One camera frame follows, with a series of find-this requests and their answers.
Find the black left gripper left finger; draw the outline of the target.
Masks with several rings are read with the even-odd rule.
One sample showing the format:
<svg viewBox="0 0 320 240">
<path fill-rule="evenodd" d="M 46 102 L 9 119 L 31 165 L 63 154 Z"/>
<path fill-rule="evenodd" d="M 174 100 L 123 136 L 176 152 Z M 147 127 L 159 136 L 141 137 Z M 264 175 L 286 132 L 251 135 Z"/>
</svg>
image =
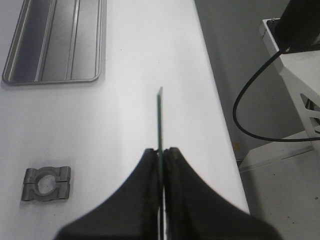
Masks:
<svg viewBox="0 0 320 240">
<path fill-rule="evenodd" d="M 156 240 L 158 155 L 147 148 L 125 182 L 102 204 L 65 225 L 57 240 Z"/>
</svg>

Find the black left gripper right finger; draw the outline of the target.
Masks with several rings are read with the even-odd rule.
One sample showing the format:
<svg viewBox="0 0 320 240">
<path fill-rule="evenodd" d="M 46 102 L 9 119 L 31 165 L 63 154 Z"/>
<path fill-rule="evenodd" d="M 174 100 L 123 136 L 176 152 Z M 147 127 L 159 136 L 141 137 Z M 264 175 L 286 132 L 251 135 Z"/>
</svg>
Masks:
<svg viewBox="0 0 320 240">
<path fill-rule="evenodd" d="M 274 227 L 235 207 L 210 188 L 178 148 L 166 149 L 163 157 L 168 239 L 282 239 Z"/>
</svg>

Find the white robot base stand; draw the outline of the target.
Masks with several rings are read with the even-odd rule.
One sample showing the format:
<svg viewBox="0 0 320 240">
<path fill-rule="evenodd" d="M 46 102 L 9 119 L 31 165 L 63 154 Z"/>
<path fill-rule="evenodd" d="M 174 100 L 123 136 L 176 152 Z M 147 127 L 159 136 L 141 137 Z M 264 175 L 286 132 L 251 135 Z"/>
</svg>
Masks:
<svg viewBox="0 0 320 240">
<path fill-rule="evenodd" d="M 315 137 L 318 126 L 314 126 L 312 118 L 319 118 L 320 112 L 307 109 L 303 96 L 320 104 L 320 52 L 304 51 L 281 55 L 275 60 L 275 68 L 282 77 L 294 107 L 304 127 L 304 131 L 296 133 L 295 137 Z M 239 166 L 241 173 L 259 168 L 271 167 L 281 161 L 293 163 L 305 170 L 320 169 L 320 143 L 319 141 L 289 142 L 289 138 L 282 139 L 280 143 L 274 140 L 271 143 L 251 150 Z"/>
</svg>

